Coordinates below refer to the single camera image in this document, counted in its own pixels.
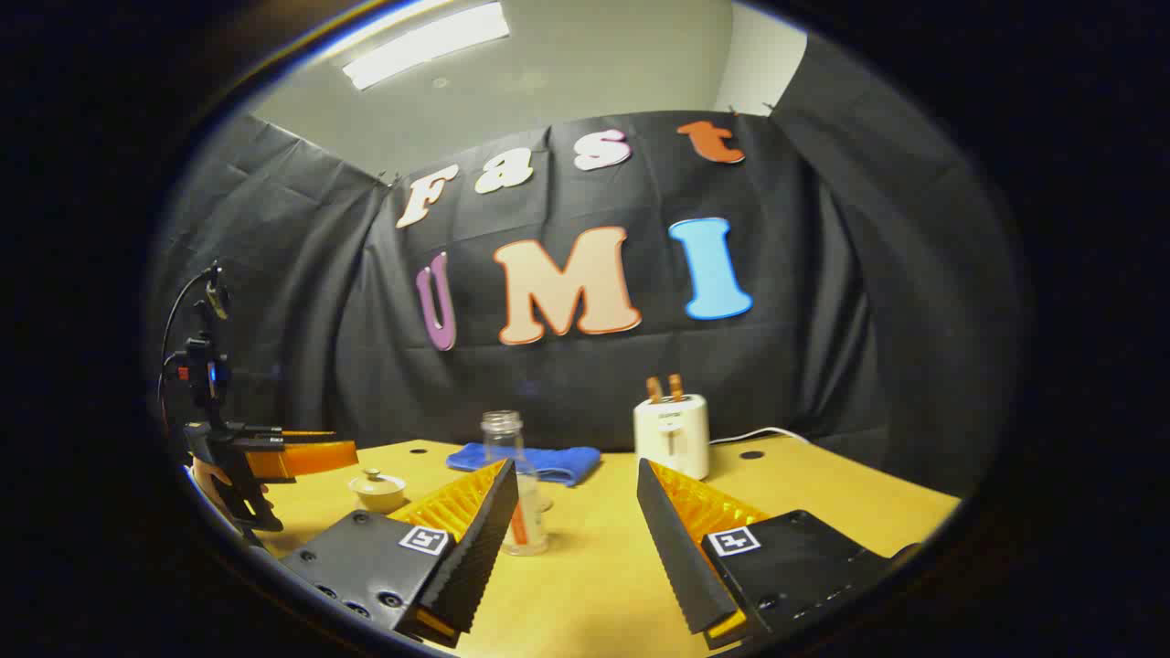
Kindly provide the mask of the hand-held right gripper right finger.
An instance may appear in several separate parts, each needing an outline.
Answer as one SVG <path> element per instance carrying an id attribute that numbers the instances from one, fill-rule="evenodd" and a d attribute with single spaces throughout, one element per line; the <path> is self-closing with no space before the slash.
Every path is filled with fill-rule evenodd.
<path id="1" fill-rule="evenodd" d="M 918 551 L 882 557 L 807 510 L 765 514 L 647 459 L 638 501 L 686 628 L 711 650 L 801 632 Z"/>

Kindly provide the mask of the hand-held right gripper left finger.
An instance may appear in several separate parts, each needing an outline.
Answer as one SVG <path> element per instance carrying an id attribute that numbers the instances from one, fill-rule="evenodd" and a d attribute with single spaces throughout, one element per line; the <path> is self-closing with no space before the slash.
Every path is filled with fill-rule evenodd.
<path id="1" fill-rule="evenodd" d="M 381 635 L 456 647 L 518 501 L 516 464 L 497 460 L 393 514 L 352 510 L 280 562 Z"/>

